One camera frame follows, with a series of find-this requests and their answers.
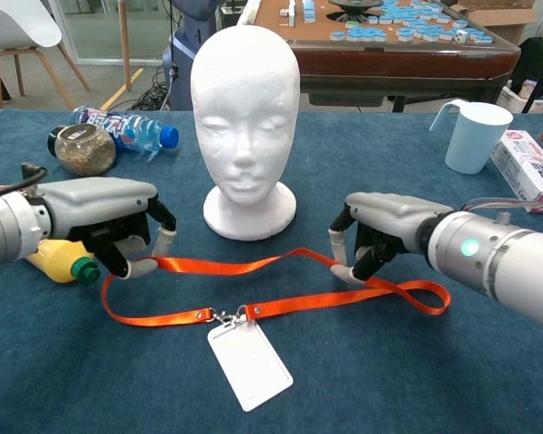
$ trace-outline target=mannequin nose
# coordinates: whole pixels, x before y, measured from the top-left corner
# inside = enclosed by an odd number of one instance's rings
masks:
[[[251,150],[251,144],[249,143],[248,135],[241,134],[241,136],[239,137],[237,152],[233,156],[233,163],[235,163],[235,165],[245,167],[254,165],[256,162],[257,160]]]

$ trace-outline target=white id card holder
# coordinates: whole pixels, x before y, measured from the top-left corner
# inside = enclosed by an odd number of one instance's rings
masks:
[[[255,321],[229,321],[207,339],[239,404],[251,411],[293,384],[293,378]]]

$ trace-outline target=white chair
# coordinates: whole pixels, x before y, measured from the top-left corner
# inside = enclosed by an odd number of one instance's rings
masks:
[[[0,0],[0,58],[6,54],[14,56],[20,95],[24,95],[24,85],[18,56],[31,53],[41,60],[69,109],[74,109],[72,99],[62,87],[48,60],[37,50],[37,47],[47,48],[57,45],[84,88],[90,90],[89,84],[64,49],[61,38],[61,29],[52,20],[41,0]],[[0,86],[0,109],[2,107],[2,86]]]

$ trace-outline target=yellow bottle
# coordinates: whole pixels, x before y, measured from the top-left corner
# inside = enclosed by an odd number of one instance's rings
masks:
[[[76,279],[91,283],[100,276],[94,255],[88,253],[81,242],[66,240],[45,240],[38,251],[27,259],[41,269],[46,276],[58,283],[68,283]]]

